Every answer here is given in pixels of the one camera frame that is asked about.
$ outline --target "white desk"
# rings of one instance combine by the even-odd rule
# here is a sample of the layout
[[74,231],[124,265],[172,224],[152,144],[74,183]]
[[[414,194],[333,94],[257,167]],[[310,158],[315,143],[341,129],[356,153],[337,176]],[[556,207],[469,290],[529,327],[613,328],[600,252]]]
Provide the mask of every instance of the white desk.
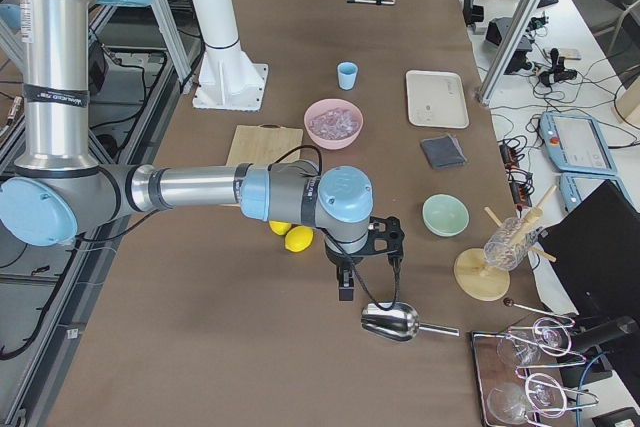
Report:
[[[598,62],[605,58],[605,54],[600,49],[598,43],[589,32],[588,27],[580,17],[577,9],[571,0],[559,0],[558,4],[552,5],[545,9],[539,9],[535,12],[538,17],[542,12],[546,12],[549,17],[549,23],[546,29],[546,36],[536,37],[536,44],[540,49],[546,48],[575,48],[582,54],[580,61],[567,61],[567,68],[576,69],[590,80],[597,82],[601,87],[615,92],[620,87],[620,81],[615,75],[611,65],[607,60]],[[497,17],[510,17],[513,15],[518,0],[475,0],[476,5],[482,5],[485,8],[485,22],[478,24],[480,30],[486,27],[488,22]],[[495,57],[497,47],[485,42],[484,33],[475,35],[469,29],[469,38],[473,44],[473,51],[476,58],[476,64],[480,75],[486,74],[493,58]],[[544,59],[540,50],[534,46],[534,51],[528,55],[530,61],[548,64]],[[516,135],[524,135],[528,139],[529,146],[539,145],[536,142],[536,134],[530,133],[525,129],[534,114],[540,114],[545,111],[544,100],[537,99],[533,95],[533,86],[537,79],[535,77],[527,79],[523,77],[528,75],[527,72],[519,72],[520,75],[503,76],[498,89],[495,91],[491,99],[489,108],[492,109],[493,123],[498,140],[505,137],[514,137]],[[572,83],[579,84],[580,76]],[[546,92],[542,85],[539,86],[541,91]],[[554,91],[563,92],[565,101],[573,100],[570,105],[560,110],[569,110],[571,107],[588,107],[584,108],[584,113],[592,115],[601,122],[606,122],[616,126],[620,126],[625,130],[633,131],[634,129],[624,123],[620,123],[613,110],[612,94],[599,88],[593,84],[569,85],[568,83],[554,85]],[[516,110],[500,108],[508,106]],[[608,145],[625,145],[628,144],[632,137],[624,132],[601,124]],[[618,176],[622,179],[625,187],[629,191],[631,199],[636,207],[640,205],[640,162],[638,162],[637,148],[613,150],[614,161],[618,167]],[[521,166],[533,172],[533,182],[535,192],[532,195],[532,202],[535,204],[544,192],[553,184],[557,185],[560,173],[554,168],[550,162],[544,148],[528,149],[527,157],[521,162]],[[566,211],[560,193],[556,191],[554,197],[547,202],[544,208],[543,225],[553,225],[560,222]],[[575,307],[569,300],[562,285],[558,281],[551,265],[548,261],[542,259],[539,267],[535,271],[538,292],[542,301],[555,312],[571,312],[576,311]],[[617,374],[611,379],[589,384],[591,392],[600,397],[600,404],[593,409],[586,409],[583,412],[583,425],[593,425],[589,419],[595,415],[610,412],[622,407],[638,405],[627,392],[626,388],[620,381]]]

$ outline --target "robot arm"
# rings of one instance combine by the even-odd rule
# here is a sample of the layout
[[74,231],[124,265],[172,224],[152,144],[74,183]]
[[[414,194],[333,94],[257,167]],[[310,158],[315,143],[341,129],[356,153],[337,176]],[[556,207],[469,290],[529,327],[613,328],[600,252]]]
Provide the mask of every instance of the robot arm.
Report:
[[[99,165],[87,140],[87,10],[95,1],[150,2],[21,0],[26,146],[15,161],[19,175],[0,186],[0,220],[17,238],[47,246],[135,212],[238,203],[251,218],[321,229],[342,300],[353,298],[352,267],[363,257],[385,253],[393,264],[401,260],[399,222],[371,217],[371,183],[353,167],[320,176],[307,161],[186,169]],[[386,247],[376,250],[376,240]]]

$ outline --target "brown table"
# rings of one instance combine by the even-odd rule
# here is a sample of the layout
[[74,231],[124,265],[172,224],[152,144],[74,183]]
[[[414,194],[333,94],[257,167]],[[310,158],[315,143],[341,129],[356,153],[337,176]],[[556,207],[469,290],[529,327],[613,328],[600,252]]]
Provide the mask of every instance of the brown table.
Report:
[[[363,132],[325,152],[326,168],[363,169],[374,215],[401,219],[402,300],[425,321],[501,330],[522,312],[468,297],[452,273],[456,256],[495,229],[482,207],[513,212],[489,113],[473,98],[480,80],[459,3],[397,1],[234,0],[245,51],[270,66],[262,110],[195,110],[184,97],[155,165],[223,165],[237,124],[302,127],[314,101],[352,101]],[[346,59],[360,66],[350,92],[335,78]],[[427,164],[419,141],[441,131],[409,124],[410,69],[462,77],[471,125],[455,134],[465,167]],[[422,202],[438,192],[469,207],[458,237],[436,237],[422,223]],[[375,295],[392,296],[386,259],[363,262],[361,272]],[[538,302],[529,269],[512,272],[509,294]],[[235,207],[155,216],[123,241],[48,425],[479,425],[467,336],[422,332],[397,344],[361,329],[366,303],[359,288],[354,302],[338,302],[320,235],[292,254]]]

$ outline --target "white plate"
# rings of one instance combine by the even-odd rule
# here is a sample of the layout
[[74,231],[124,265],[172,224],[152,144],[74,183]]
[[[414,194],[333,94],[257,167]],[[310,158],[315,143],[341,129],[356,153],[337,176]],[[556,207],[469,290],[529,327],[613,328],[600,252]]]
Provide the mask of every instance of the white plate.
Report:
[[418,127],[469,126],[462,80],[453,72],[410,70],[406,75],[409,122]]

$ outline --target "blue cup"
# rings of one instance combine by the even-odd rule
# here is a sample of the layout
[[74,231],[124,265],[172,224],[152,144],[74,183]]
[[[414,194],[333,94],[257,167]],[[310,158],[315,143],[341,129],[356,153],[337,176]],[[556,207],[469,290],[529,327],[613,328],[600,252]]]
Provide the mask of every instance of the blue cup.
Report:
[[342,90],[353,89],[357,76],[358,66],[353,62],[342,62],[338,64],[338,84]]

